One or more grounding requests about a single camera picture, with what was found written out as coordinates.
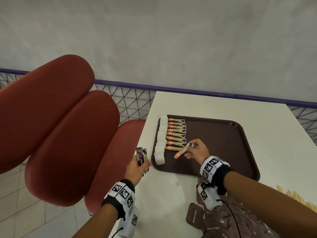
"wrist tracker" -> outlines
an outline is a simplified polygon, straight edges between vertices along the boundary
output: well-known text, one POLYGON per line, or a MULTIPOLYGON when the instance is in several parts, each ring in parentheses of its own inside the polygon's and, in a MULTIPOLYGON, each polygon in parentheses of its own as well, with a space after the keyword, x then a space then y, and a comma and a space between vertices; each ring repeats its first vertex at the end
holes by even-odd
POLYGON ((118 219, 124 218, 125 214, 133 211, 135 202, 135 189, 130 180, 123 179, 109 190, 106 194, 101 206, 104 204, 113 205, 118 211, 118 219))
POLYGON ((211 184, 212 187, 217 186, 219 195, 224 195, 227 190, 224 187, 224 176, 233 171, 229 163, 216 156, 207 158, 200 168, 200 174, 211 184))

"white floor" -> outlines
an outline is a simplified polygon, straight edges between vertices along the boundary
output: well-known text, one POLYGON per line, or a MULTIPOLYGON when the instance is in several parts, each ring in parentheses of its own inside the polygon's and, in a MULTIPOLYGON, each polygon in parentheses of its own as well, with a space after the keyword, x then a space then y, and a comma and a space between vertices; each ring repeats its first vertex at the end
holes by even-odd
POLYGON ((24 164, 0 175, 0 237, 72 237, 89 219, 84 199, 70 207, 37 199, 25 186, 24 164))

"hand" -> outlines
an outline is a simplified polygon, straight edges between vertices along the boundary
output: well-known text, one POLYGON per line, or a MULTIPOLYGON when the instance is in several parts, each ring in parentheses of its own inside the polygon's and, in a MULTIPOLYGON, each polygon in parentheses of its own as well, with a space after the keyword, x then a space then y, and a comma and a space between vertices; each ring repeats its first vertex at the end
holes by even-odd
POLYGON ((209 150, 206 145, 200 139, 192 140, 195 147, 187 147, 187 153, 185 153, 185 157, 187 159, 195 159, 198 164, 202 165, 205 159, 210 157, 209 150))
POLYGON ((138 166, 137 156, 133 156, 130 164, 126 167, 126 172, 124 175, 125 179, 132 182, 134 187, 140 182, 144 171, 152 165, 151 160, 147 160, 140 167, 138 166))

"black cable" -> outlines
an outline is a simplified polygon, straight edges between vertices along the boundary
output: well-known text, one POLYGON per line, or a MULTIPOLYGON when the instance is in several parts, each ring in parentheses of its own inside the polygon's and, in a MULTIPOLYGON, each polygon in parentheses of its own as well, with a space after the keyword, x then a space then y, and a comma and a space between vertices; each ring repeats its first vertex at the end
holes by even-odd
POLYGON ((238 228, 238 232, 239 232, 239 236, 240 236, 240 238, 241 238, 241 234, 240 234, 240 229, 239 229, 239 226, 238 226, 238 222, 237 222, 236 217, 235 217, 235 215, 233 214, 232 210, 231 210, 230 207, 228 206, 228 204, 227 204, 226 202, 224 202, 223 200, 220 200, 220 199, 218 199, 218 200, 216 200, 216 201, 222 201, 222 202, 229 208, 229 210, 231 211, 231 214, 232 214, 233 218, 235 219, 235 222, 236 222, 236 225, 237 225, 237 228, 238 228))
POLYGON ((111 238, 113 238, 119 231, 123 230, 123 227, 121 227, 119 230, 116 231, 116 233, 113 234, 111 238))

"white table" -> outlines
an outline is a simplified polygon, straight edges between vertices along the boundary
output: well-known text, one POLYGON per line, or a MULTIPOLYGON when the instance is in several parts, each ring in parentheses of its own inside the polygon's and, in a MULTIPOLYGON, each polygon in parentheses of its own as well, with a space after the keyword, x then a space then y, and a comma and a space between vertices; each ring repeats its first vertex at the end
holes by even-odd
MULTIPOLYGON (((317 147, 285 104, 156 92, 138 143, 147 147, 149 157, 162 112, 238 122, 259 168, 260 182, 296 191, 305 201, 317 204, 317 147), (171 100, 182 101, 188 108, 175 109, 171 100)), ((202 232, 185 220, 189 204, 196 203, 196 184, 194 176, 151 167, 136 187, 140 217, 134 237, 201 237, 202 232)))

